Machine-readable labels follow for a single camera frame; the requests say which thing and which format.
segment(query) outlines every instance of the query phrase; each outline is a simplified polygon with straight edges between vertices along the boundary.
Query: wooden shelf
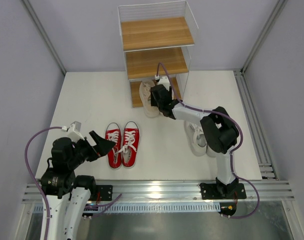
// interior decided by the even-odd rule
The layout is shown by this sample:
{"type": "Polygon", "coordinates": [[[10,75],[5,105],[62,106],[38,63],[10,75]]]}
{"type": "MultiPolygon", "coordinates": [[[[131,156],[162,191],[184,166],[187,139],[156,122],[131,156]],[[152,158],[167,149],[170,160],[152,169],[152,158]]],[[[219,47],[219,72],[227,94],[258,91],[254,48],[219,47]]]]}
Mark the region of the wooden shelf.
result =
{"type": "Polygon", "coordinates": [[[193,45],[184,17],[121,22],[124,51],[193,45]]]}
{"type": "MultiPolygon", "coordinates": [[[[128,79],[153,77],[157,64],[162,62],[169,74],[187,73],[188,69],[180,47],[126,52],[128,79]]],[[[160,68],[160,75],[165,72],[160,68]]]]}
{"type": "MultiPolygon", "coordinates": [[[[180,90],[178,88],[178,84],[177,84],[177,80],[175,77],[171,78],[174,84],[174,88],[178,93],[178,96],[181,98],[181,93],[180,90]]],[[[143,103],[141,101],[141,97],[140,97],[140,93],[139,93],[139,89],[140,89],[140,85],[141,85],[141,81],[133,81],[130,83],[131,84],[131,93],[132,93],[132,104],[133,104],[133,108],[142,108],[143,107],[143,103]]]]}

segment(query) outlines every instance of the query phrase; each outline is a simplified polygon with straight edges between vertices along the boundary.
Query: white shoelace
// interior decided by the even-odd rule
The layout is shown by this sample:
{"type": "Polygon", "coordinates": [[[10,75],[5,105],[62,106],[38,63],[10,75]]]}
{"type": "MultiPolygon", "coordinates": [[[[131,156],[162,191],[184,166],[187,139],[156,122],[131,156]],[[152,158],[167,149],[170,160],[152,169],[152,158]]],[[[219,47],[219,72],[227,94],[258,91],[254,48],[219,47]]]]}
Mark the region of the white shoelace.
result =
{"type": "Polygon", "coordinates": [[[193,123],[191,123],[191,126],[192,126],[192,128],[194,129],[194,131],[195,131],[195,132],[194,132],[194,136],[193,136],[193,143],[199,146],[198,141],[197,141],[197,140],[198,140],[197,138],[199,138],[200,135],[203,135],[203,134],[204,134],[203,129],[202,129],[201,126],[198,126],[198,125],[193,124],[193,123]]]}
{"type": "MultiPolygon", "coordinates": [[[[118,142],[118,137],[119,137],[119,132],[118,132],[118,131],[115,131],[115,132],[112,132],[112,133],[108,133],[108,134],[107,134],[107,138],[108,138],[110,141],[115,142],[116,144],[117,144],[117,142],[118,142]]],[[[112,151],[113,151],[114,156],[118,153],[118,152],[115,151],[115,148],[116,148],[116,147],[113,147],[113,148],[112,148],[112,151]]]]}
{"type": "Polygon", "coordinates": [[[135,131],[125,131],[125,143],[124,146],[121,148],[119,152],[127,153],[128,147],[132,148],[134,151],[136,151],[136,147],[133,146],[133,143],[135,143],[135,131]]]}

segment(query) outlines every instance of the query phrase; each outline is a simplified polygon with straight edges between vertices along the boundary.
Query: gray wall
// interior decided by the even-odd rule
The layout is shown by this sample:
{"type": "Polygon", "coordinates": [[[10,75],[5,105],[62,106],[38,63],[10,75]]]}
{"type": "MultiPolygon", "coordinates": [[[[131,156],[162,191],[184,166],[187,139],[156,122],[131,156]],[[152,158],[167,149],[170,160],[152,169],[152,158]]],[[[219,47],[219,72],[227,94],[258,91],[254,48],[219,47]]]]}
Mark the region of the gray wall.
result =
{"type": "MultiPolygon", "coordinates": [[[[170,0],[30,0],[67,71],[122,71],[119,5],[170,0]]],[[[277,0],[188,0],[199,25],[195,70],[239,69],[277,0]]]]}
{"type": "MultiPolygon", "coordinates": [[[[30,182],[25,144],[50,125],[62,83],[62,73],[20,1],[0,1],[0,240],[13,239],[24,188],[30,182]]],[[[34,171],[45,137],[30,147],[34,171]]]]}
{"type": "Polygon", "coordinates": [[[304,0],[290,0],[246,73],[275,164],[304,216],[304,0]]]}

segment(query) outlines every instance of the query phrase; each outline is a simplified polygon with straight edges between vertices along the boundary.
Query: metal frame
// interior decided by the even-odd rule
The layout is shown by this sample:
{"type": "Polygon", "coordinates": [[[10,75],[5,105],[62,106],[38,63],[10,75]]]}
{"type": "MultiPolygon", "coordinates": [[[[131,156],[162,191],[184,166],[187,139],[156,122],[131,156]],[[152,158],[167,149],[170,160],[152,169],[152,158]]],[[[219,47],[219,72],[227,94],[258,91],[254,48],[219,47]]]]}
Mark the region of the metal frame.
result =
{"type": "MultiPolygon", "coordinates": [[[[247,199],[239,202],[255,202],[256,193],[245,181],[247,199]]],[[[223,203],[228,199],[202,200],[200,183],[214,183],[214,181],[122,181],[97,180],[97,185],[113,185],[113,199],[122,194],[118,203],[223,203]]],[[[261,201],[287,200],[293,201],[294,195],[288,181],[255,180],[252,181],[260,194],[261,201]]],[[[24,204],[41,203],[41,195],[34,184],[28,184],[22,200],[24,204]]]]}
{"type": "Polygon", "coordinates": [[[45,29],[43,28],[40,20],[38,19],[31,3],[29,2],[29,0],[21,0],[24,8],[26,9],[27,14],[30,16],[31,20],[33,21],[33,23],[36,26],[36,29],[38,30],[38,32],[40,33],[41,38],[43,39],[45,45],[47,46],[47,48],[49,49],[50,53],[52,54],[54,60],[56,61],[58,67],[61,69],[61,72],[63,73],[63,75],[66,75],[66,69],[61,61],[61,59],[59,58],[55,48],[53,47],[53,44],[51,43],[50,38],[48,37],[45,29]]]}
{"type": "Polygon", "coordinates": [[[278,0],[278,2],[276,3],[276,5],[275,5],[272,13],[268,17],[260,35],[258,36],[256,42],[254,43],[254,46],[252,47],[251,52],[248,55],[248,57],[247,57],[247,59],[244,63],[244,66],[242,67],[242,70],[241,70],[242,74],[244,74],[246,72],[247,68],[249,67],[249,65],[253,61],[255,55],[257,54],[257,52],[259,51],[259,49],[263,45],[267,35],[270,33],[271,29],[273,28],[277,18],[279,17],[281,12],[283,11],[287,1],[288,0],[278,0]]]}
{"type": "MultiPolygon", "coordinates": [[[[41,22],[33,10],[29,0],[21,0],[27,13],[33,20],[38,29],[44,43],[53,55],[56,63],[61,69],[62,73],[66,74],[66,69],[61,62],[55,48],[53,47],[49,37],[46,34],[41,22]]],[[[249,56],[247,57],[242,69],[234,70],[235,79],[238,85],[242,104],[245,110],[246,118],[250,127],[251,137],[254,143],[255,151],[259,159],[259,166],[262,177],[265,180],[253,181],[255,187],[258,188],[262,201],[277,201],[283,202],[286,211],[287,219],[289,221],[293,236],[295,239],[304,239],[304,231],[300,225],[299,214],[296,211],[296,202],[293,192],[288,181],[279,181],[274,171],[273,159],[269,151],[262,126],[260,124],[255,106],[246,83],[245,72],[253,61],[255,55],[264,43],[267,35],[271,31],[275,21],[282,12],[287,0],[278,0],[272,13],[266,21],[258,39],[256,40],[249,56]]],[[[122,200],[119,204],[131,204],[131,206],[138,206],[139,204],[172,204],[184,207],[192,206],[199,203],[208,203],[208,201],[201,200],[199,183],[208,181],[102,181],[97,183],[114,185],[114,198],[119,193],[123,193],[122,200]]],[[[255,202],[256,195],[246,182],[244,182],[248,198],[239,201],[255,202]]],[[[212,203],[221,203],[223,200],[213,200],[212,203]]],[[[31,219],[31,211],[37,211],[39,203],[41,203],[41,196],[37,192],[34,185],[28,184],[24,198],[23,198],[22,215],[19,227],[16,231],[16,239],[24,239],[29,221],[31,219]]]]}

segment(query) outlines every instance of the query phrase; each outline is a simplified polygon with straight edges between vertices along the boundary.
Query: white floor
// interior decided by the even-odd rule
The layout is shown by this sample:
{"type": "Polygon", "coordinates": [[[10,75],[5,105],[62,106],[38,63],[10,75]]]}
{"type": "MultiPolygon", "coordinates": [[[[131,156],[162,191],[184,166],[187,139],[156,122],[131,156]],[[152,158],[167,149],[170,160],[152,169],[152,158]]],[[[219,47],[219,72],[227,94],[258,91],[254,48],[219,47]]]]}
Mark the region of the white floor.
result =
{"type": "MultiPolygon", "coordinates": [[[[214,109],[224,107],[244,132],[243,146],[235,152],[236,172],[249,180],[262,179],[238,88],[232,71],[190,72],[184,101],[214,109]]],[[[194,156],[187,144],[183,122],[163,116],[147,118],[142,108],[132,108],[129,82],[125,72],[68,72],[55,109],[51,126],[82,123],[81,133],[88,137],[95,130],[104,136],[107,125],[121,128],[135,121],[141,133],[136,164],[133,168],[113,170],[107,157],[85,162],[75,173],[105,180],[214,180],[216,159],[194,156]]],[[[60,130],[47,136],[36,177],[46,170],[52,142],[63,137],[60,130]]]]}

